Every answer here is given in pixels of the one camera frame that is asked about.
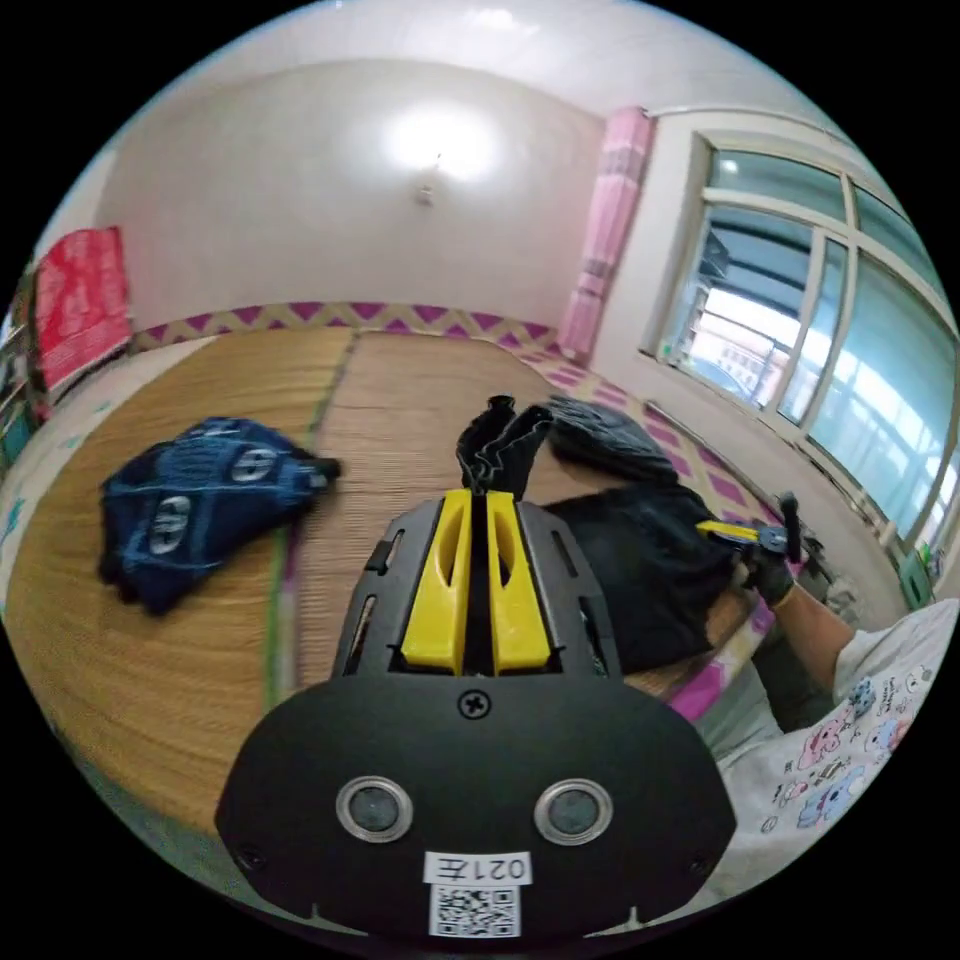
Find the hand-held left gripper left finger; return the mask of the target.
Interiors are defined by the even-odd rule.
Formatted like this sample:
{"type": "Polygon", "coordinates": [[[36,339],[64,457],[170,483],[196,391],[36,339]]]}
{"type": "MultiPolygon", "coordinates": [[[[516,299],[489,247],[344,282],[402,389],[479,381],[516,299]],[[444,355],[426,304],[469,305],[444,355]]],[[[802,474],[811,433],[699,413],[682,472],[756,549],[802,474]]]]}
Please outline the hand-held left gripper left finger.
{"type": "Polygon", "coordinates": [[[447,492],[418,577],[400,652],[418,670],[463,670],[469,609],[473,496],[447,492]]]}

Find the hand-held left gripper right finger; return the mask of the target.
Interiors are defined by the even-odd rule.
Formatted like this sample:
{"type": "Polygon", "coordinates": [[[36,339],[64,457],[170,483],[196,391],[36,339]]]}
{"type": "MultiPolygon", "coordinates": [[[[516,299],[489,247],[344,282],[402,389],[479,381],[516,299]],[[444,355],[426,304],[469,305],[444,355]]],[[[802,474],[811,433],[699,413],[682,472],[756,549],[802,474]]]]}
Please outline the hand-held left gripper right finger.
{"type": "Polygon", "coordinates": [[[494,672],[541,671],[549,662],[552,648],[512,495],[488,493],[486,513],[494,672]]]}

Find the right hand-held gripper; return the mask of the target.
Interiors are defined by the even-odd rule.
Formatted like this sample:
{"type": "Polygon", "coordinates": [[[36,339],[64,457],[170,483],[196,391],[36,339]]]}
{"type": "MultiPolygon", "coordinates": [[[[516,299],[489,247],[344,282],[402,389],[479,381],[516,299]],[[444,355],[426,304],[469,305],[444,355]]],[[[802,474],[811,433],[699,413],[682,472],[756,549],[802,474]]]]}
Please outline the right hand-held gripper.
{"type": "Polygon", "coordinates": [[[754,526],[704,521],[698,523],[696,529],[705,536],[743,543],[739,548],[743,567],[755,554],[780,555],[788,562],[791,570],[800,568],[804,562],[803,527],[800,520],[784,520],[779,525],[754,526]]]}

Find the person's right hand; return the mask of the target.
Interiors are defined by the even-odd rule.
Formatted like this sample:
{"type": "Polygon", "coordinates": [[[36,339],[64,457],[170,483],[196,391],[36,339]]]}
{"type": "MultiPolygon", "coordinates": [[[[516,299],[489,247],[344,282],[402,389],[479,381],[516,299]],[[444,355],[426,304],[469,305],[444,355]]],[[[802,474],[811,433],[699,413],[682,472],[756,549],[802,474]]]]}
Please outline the person's right hand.
{"type": "Polygon", "coordinates": [[[776,612],[796,585],[788,562],[780,555],[755,554],[744,567],[744,588],[754,591],[768,610],[776,612]]]}

